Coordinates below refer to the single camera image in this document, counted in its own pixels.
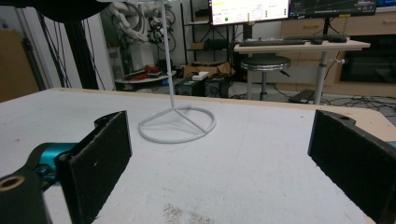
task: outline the desk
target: desk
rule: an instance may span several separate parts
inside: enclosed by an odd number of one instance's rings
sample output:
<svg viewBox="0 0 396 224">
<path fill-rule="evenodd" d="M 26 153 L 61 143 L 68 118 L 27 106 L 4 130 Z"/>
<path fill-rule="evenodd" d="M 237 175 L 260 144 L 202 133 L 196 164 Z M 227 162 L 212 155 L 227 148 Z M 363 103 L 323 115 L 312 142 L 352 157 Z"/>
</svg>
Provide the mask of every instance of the desk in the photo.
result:
<svg viewBox="0 0 396 224">
<path fill-rule="evenodd" d="M 233 49 L 235 52 L 243 54 L 251 53 L 279 53 L 279 52 L 322 52 L 320 64 L 318 65 L 317 72 L 317 86 L 314 96 L 314 104 L 320 103 L 320 96 L 323 90 L 323 82 L 326 76 L 326 67 L 328 61 L 328 54 L 330 51 L 344 51 L 344 50 L 361 50 L 363 48 L 370 48 L 370 44 L 348 40 L 346 43 L 329 43 L 323 41 L 321 45 L 311 45 L 305 43 L 305 45 L 287 45 L 287 46 L 260 46 L 260 47 L 240 47 L 236 45 Z M 252 75 L 250 72 L 247 73 L 247 98 L 251 99 L 251 84 Z"/>
<path fill-rule="evenodd" d="M 396 128 L 378 112 L 188 96 L 176 96 L 176 104 L 212 111 L 217 126 L 189 143 L 145 140 L 137 123 L 168 108 L 167 95 L 54 89 L 4 102 L 0 176 L 20 168 L 39 144 L 77 142 L 95 119 L 127 110 L 134 155 L 94 223 L 367 223 L 307 149 L 318 108 L 395 141 Z M 48 189 L 45 200 L 53 223 L 70 222 L 61 188 Z"/>
</svg>

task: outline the stool leg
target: stool leg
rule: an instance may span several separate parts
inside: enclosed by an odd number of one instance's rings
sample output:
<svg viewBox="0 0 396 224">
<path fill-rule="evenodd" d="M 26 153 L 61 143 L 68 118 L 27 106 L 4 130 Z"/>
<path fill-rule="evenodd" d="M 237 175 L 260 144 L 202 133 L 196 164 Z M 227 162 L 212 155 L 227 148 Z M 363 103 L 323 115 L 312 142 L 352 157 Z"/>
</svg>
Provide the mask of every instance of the stool leg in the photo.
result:
<svg viewBox="0 0 396 224">
<path fill-rule="evenodd" d="M 247 71 L 247 99 L 251 100 L 251 86 L 253 83 L 252 71 Z"/>
<path fill-rule="evenodd" d="M 260 100 L 267 100 L 267 72 L 262 72 L 262 92 L 260 92 Z"/>
</svg>

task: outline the round stool seat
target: round stool seat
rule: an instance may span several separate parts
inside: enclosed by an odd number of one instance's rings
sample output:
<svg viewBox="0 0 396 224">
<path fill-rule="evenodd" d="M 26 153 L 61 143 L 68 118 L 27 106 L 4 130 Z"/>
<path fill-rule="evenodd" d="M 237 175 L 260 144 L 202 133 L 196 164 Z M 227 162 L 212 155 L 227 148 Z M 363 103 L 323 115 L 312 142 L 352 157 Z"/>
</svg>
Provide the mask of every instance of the round stool seat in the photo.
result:
<svg viewBox="0 0 396 224">
<path fill-rule="evenodd" d="M 241 60 L 241 67 L 253 71 L 278 71 L 290 67 L 290 59 L 282 56 L 253 56 Z"/>
</svg>

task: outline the cardboard box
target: cardboard box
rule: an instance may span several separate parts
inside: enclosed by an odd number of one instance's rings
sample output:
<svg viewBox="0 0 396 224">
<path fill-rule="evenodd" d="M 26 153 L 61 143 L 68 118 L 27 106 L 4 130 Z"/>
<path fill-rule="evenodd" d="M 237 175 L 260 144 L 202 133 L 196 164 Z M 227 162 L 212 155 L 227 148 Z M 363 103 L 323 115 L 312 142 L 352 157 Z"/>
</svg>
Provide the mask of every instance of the cardboard box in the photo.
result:
<svg viewBox="0 0 396 224">
<path fill-rule="evenodd" d="M 0 102 L 38 92 L 18 32 L 0 29 Z"/>
<path fill-rule="evenodd" d="M 183 77 L 192 77 L 199 72 L 208 72 L 210 77 L 219 73 L 230 74 L 230 76 L 235 73 L 227 62 L 195 62 L 184 66 Z"/>
<path fill-rule="evenodd" d="M 190 49 L 205 49 L 206 43 L 191 43 Z"/>
<path fill-rule="evenodd" d="M 209 16 L 194 17 L 194 21 L 209 21 Z"/>
</svg>

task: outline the red object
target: red object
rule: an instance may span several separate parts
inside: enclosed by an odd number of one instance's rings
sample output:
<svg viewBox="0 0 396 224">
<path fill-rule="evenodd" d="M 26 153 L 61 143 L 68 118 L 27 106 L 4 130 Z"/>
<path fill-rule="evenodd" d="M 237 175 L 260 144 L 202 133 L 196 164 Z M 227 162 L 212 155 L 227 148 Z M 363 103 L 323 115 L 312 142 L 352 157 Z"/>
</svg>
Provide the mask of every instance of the red object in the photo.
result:
<svg viewBox="0 0 396 224">
<path fill-rule="evenodd" d="M 148 65 L 145 66 L 145 71 L 147 73 L 149 73 L 149 72 L 158 73 L 158 72 L 161 72 L 161 69 L 159 67 L 155 66 L 155 65 L 148 64 Z"/>
<path fill-rule="evenodd" d="M 137 75 L 133 75 L 131 77 L 131 80 L 143 80 L 148 78 L 149 76 L 146 73 L 141 73 L 141 74 L 137 74 Z"/>
</svg>

